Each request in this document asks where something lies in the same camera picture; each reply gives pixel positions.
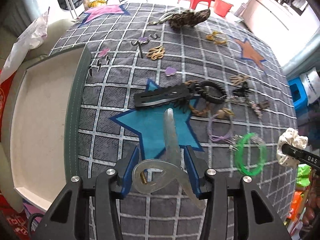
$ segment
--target green cord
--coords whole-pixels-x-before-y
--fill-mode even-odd
[[[238,167],[239,171],[247,176],[256,176],[258,175],[261,170],[263,169],[263,165],[265,163],[265,156],[267,152],[267,148],[265,145],[259,145],[259,150],[260,150],[260,157],[259,157],[259,162],[257,168],[254,168],[252,171],[249,171],[246,169],[246,167],[243,164],[243,148],[244,144],[247,143],[251,137],[255,136],[255,133],[248,133],[246,134],[242,139],[238,140],[237,144],[235,147],[237,150],[235,151],[235,163],[236,166]]]

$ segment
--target star pattern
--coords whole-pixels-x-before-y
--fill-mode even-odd
[[[89,10],[85,11],[84,14],[87,14],[87,16],[83,19],[82,23],[79,25],[79,27],[89,23],[90,21],[98,18],[101,15],[104,14],[126,14],[128,15],[128,11],[123,8],[123,5],[100,5],[97,7],[90,8]]]
[[[159,88],[152,80],[148,80],[146,91]],[[195,107],[198,99],[190,104]],[[141,157],[145,159],[159,158],[165,151],[163,117],[166,109],[172,108],[175,119],[176,133],[180,147],[191,145],[196,151],[203,151],[195,133],[190,126],[191,111],[183,113],[182,109],[168,105],[147,108],[144,110],[130,109],[126,112],[110,117],[110,119],[139,136]]]
[[[244,39],[244,42],[238,39],[234,40],[241,47],[241,58],[253,61],[261,70],[265,71],[265,67],[261,62],[266,61],[266,59],[252,47],[250,41],[247,38]]]

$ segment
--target teal star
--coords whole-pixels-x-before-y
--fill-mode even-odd
[[[152,80],[148,80],[146,91],[159,88]],[[198,99],[193,99],[190,104],[195,107]],[[181,109],[174,108],[173,103],[160,107],[144,110],[130,109],[121,114],[110,117],[113,122],[123,126],[137,134],[140,141],[141,157],[145,159],[159,158],[165,151],[163,116],[166,109],[172,108],[176,125],[176,133],[180,147],[191,145],[196,151],[203,151],[190,126],[191,111],[185,113]]]

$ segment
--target open box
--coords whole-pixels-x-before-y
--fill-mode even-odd
[[[64,50],[29,67],[20,84],[10,137],[13,182],[43,211],[78,175],[80,105],[91,59],[84,45]]]

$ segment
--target purple hair tie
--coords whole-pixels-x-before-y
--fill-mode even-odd
[[[212,122],[217,116],[218,116],[218,114],[214,114],[209,120],[209,123],[208,123],[208,126],[207,126],[208,136],[209,136],[209,138],[210,138],[210,140],[212,142],[225,141],[227,143],[230,143],[229,138],[231,138],[233,136],[232,116],[229,117],[230,118],[230,129],[229,129],[228,133],[226,135],[224,135],[224,136],[216,136],[216,135],[212,134]]]

